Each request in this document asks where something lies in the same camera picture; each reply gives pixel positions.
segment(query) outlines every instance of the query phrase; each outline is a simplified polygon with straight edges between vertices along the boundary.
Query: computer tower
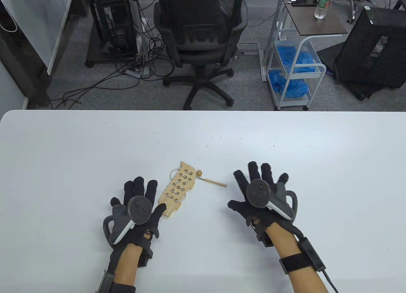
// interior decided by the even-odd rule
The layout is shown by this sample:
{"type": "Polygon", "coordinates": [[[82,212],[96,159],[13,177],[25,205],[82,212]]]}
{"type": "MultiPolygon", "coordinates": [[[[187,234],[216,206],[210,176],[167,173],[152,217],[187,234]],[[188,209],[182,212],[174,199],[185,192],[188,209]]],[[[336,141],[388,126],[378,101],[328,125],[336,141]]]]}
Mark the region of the computer tower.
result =
{"type": "Polygon", "coordinates": [[[93,0],[101,33],[104,52],[116,57],[135,55],[136,33],[129,0],[93,0]]]}
{"type": "Polygon", "coordinates": [[[406,81],[406,13],[364,7],[335,59],[337,79],[400,88],[406,81]]]}

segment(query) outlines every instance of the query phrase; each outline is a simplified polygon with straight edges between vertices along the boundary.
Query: caster wheel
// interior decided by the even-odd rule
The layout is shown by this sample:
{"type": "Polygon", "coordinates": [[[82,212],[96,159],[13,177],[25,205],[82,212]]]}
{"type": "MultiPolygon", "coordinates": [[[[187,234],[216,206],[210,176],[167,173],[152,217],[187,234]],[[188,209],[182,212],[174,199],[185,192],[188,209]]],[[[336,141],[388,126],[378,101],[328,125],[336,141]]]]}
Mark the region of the caster wheel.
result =
{"type": "Polygon", "coordinates": [[[234,104],[234,99],[230,99],[229,101],[226,102],[226,105],[229,107],[232,107],[233,104],[234,104]]]}

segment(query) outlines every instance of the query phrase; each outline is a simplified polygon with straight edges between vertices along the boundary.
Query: plastic bottle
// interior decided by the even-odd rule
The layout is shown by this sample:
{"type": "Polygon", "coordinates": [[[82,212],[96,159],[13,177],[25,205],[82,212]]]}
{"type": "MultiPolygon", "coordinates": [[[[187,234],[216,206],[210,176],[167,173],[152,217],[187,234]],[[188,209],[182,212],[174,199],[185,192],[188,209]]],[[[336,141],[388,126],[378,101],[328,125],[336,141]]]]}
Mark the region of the plastic bottle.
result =
{"type": "Polygon", "coordinates": [[[331,0],[319,0],[319,3],[316,6],[316,10],[314,12],[314,16],[321,20],[326,17],[327,11],[329,10],[331,4],[331,0]]]}

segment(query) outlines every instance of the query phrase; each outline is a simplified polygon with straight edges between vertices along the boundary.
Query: floor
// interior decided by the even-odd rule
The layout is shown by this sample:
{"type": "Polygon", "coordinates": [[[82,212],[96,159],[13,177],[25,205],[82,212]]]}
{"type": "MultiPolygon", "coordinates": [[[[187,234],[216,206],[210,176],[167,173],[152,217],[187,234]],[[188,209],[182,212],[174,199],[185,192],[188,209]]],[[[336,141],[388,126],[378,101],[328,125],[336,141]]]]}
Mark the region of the floor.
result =
{"type": "MultiPolygon", "coordinates": [[[[384,7],[384,0],[373,0],[378,6],[384,7]]],[[[246,0],[249,11],[249,25],[256,25],[269,17],[275,10],[277,0],[246,0]]],[[[141,6],[148,5],[149,0],[142,0],[141,6]]],[[[333,10],[340,13],[341,20],[348,30],[351,25],[345,23],[350,11],[347,2],[340,1],[333,5],[333,10]]],[[[145,10],[150,23],[153,7],[145,10]]],[[[240,42],[258,42],[262,48],[268,39],[272,19],[258,27],[247,27],[240,42]]],[[[61,97],[69,90],[90,86],[115,71],[114,65],[95,65],[86,68],[84,65],[90,29],[91,16],[82,18],[75,23],[70,38],[64,47],[57,67],[52,76],[48,94],[51,99],[61,97]]],[[[329,47],[342,42],[346,37],[317,39],[312,43],[316,50],[329,47]]],[[[158,72],[165,74],[168,66],[162,61],[155,63],[158,72]]],[[[273,110],[271,94],[267,83],[261,81],[259,60],[257,57],[241,57],[237,61],[231,60],[230,65],[235,70],[232,78],[218,77],[216,84],[229,93],[234,99],[233,107],[229,108],[210,91],[200,90],[192,103],[193,110],[273,110]]],[[[192,73],[188,66],[176,68],[174,75],[192,73]]],[[[101,87],[127,88],[134,86],[138,81],[130,76],[110,79],[101,84],[101,87]]],[[[115,109],[115,110],[181,110],[187,98],[190,86],[173,84],[163,87],[161,81],[141,81],[136,87],[127,90],[94,89],[80,99],[80,104],[75,104],[72,109],[115,109]]],[[[283,110],[302,110],[300,107],[285,108],[283,110]]],[[[370,99],[358,101],[348,90],[338,84],[333,78],[324,78],[317,97],[310,110],[317,111],[405,111],[406,95],[404,90],[382,90],[370,99]]]]}

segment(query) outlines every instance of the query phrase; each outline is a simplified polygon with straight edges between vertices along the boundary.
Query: black glove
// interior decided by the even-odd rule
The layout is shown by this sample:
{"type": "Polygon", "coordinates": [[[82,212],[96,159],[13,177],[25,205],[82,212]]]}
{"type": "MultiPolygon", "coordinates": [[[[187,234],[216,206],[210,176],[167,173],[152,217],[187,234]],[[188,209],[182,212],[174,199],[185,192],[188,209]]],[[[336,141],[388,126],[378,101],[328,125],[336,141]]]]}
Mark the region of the black glove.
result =
{"type": "MultiPolygon", "coordinates": [[[[145,197],[151,202],[151,205],[155,202],[155,194],[158,182],[156,180],[151,180],[148,182],[147,191],[145,192],[145,197]]],[[[128,181],[124,184],[124,206],[128,205],[130,199],[134,196],[144,196],[144,178],[136,177],[134,181],[128,181]]],[[[110,200],[111,206],[122,205],[120,200],[116,197],[110,200]]],[[[118,260],[125,250],[127,244],[132,243],[143,248],[140,260],[138,262],[138,267],[145,267],[150,258],[152,258],[152,251],[150,249],[151,239],[153,235],[156,238],[159,237],[158,232],[158,222],[162,214],[166,210],[167,206],[165,203],[159,204],[155,210],[152,212],[151,217],[147,222],[141,225],[135,225],[133,229],[130,229],[126,235],[118,242],[116,245],[112,245],[113,253],[110,256],[110,264],[108,270],[114,272],[118,260]]]]}
{"type": "MultiPolygon", "coordinates": [[[[250,180],[260,179],[261,176],[258,172],[258,166],[256,162],[248,163],[248,171],[250,174],[250,180]]],[[[268,183],[271,190],[276,190],[276,184],[272,179],[271,167],[268,163],[261,165],[262,179],[268,183]]],[[[231,200],[228,202],[228,207],[232,210],[238,212],[242,217],[245,218],[247,226],[252,226],[254,231],[257,233],[258,241],[262,241],[266,247],[273,246],[271,239],[265,233],[265,229],[271,226],[272,223],[277,222],[278,224],[284,224],[283,228],[286,227],[286,223],[289,223],[286,219],[280,216],[274,210],[269,210],[268,208],[260,209],[253,206],[246,197],[246,190],[248,186],[248,181],[245,178],[241,170],[234,172],[234,177],[237,180],[238,186],[244,195],[245,201],[238,202],[231,200]]],[[[286,184],[289,176],[287,173],[280,175],[278,183],[286,184]]]]}

